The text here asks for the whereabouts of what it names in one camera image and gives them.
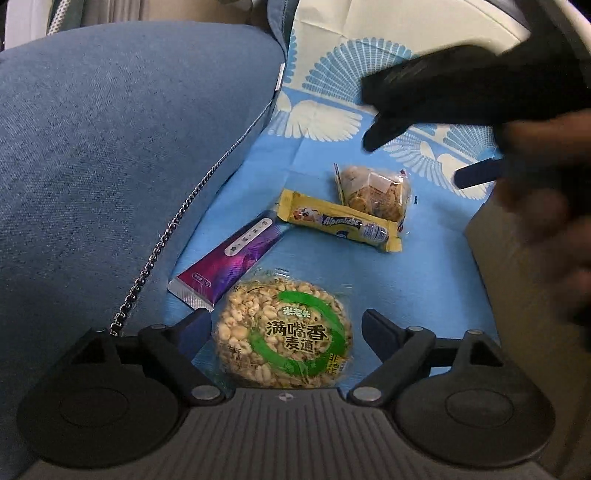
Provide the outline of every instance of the blue seat cushion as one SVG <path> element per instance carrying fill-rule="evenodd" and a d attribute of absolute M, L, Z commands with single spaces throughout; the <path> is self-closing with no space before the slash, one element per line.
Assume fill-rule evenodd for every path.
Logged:
<path fill-rule="evenodd" d="M 132 310 L 161 323 L 170 272 L 267 123 L 285 52 L 246 25 L 132 22 L 0 55 L 0 478 L 31 461 L 18 401 L 107 327 L 202 179 Z"/>

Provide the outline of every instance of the ribbed plastic surface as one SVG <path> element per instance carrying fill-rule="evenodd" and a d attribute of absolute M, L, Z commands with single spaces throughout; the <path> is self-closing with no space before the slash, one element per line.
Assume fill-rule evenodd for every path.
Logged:
<path fill-rule="evenodd" d="M 178 433 L 141 460 L 101 471 L 37 462 L 22 480 L 550 480 L 534 463 L 478 472 L 413 450 L 374 408 L 337 390 L 239 389 L 227 403 L 195 408 Z"/>

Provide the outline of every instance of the yellow candy bar wrapper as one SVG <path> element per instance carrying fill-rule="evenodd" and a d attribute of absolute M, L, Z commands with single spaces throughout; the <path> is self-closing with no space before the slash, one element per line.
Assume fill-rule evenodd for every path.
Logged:
<path fill-rule="evenodd" d="M 398 224 L 358 212 L 344 205 L 308 197 L 284 189 L 279 199 L 277 216 L 284 222 L 309 226 L 386 252 L 402 251 Z"/>

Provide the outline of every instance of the plastic wrapper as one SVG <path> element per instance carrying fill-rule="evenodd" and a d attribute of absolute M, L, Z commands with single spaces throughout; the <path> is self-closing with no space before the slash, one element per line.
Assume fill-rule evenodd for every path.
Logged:
<path fill-rule="evenodd" d="M 349 166 L 339 171 L 335 165 L 335 173 L 343 205 L 396 222 L 402 231 L 411 198 L 411 186 L 404 170 L 393 173 Z"/>
<path fill-rule="evenodd" d="M 277 218 L 277 205 L 264 210 L 168 284 L 168 290 L 197 310 L 213 310 L 224 294 L 292 226 Z"/>
<path fill-rule="evenodd" d="M 238 383 L 265 388 L 334 385 L 353 341 L 339 300 L 283 275 L 235 285 L 213 337 L 222 365 Z"/>
<path fill-rule="evenodd" d="M 386 252 L 402 250 L 397 223 L 293 190 L 281 192 L 277 216 L 295 225 L 363 242 Z"/>

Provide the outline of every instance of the blue paper placemat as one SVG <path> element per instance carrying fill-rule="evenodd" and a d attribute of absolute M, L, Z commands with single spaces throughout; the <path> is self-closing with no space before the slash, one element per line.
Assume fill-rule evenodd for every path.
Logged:
<path fill-rule="evenodd" d="M 248 223 L 268 207 L 284 187 L 338 202 L 333 163 L 393 171 L 405 168 L 410 174 L 417 203 L 408 210 L 402 253 L 386 254 L 368 245 L 311 229 L 294 228 L 257 267 L 289 270 L 292 276 L 318 284 L 343 300 L 355 325 L 353 362 L 341 382 L 344 390 L 379 365 L 378 358 L 361 336 L 361 316 L 366 309 L 376 309 L 401 327 L 422 325 L 442 337 L 457 338 L 469 328 L 496 336 L 486 292 L 463 236 L 466 224 L 487 192 L 485 188 L 472 190 L 468 194 L 477 198 L 471 199 L 451 186 L 447 176 L 453 170 L 451 173 L 445 170 L 453 169 L 454 160 L 461 163 L 458 157 L 467 162 L 458 154 L 458 148 L 437 140 L 435 135 L 436 129 L 445 128 L 460 138 L 473 134 L 470 129 L 474 127 L 450 130 L 427 125 L 413 128 L 385 148 L 368 155 L 361 150 L 361 136 L 371 123 L 370 115 L 295 90 L 284 89 L 281 96 L 287 97 L 292 105 L 304 101 L 315 103 L 309 107 L 319 114 L 328 111 L 335 118 L 344 115 L 358 123 L 358 132 L 346 141 L 319 141 L 303 135 L 289 138 L 282 127 L 289 119 L 285 120 L 285 112 L 276 112 L 243 166 L 219 192 L 203 217 L 174 275 Z M 341 128 L 338 124 L 337 120 L 333 122 L 331 135 L 338 136 L 335 134 Z M 180 300 L 168 295 L 166 323 L 178 322 L 189 311 Z M 215 371 L 211 342 L 195 363 L 210 375 Z"/>

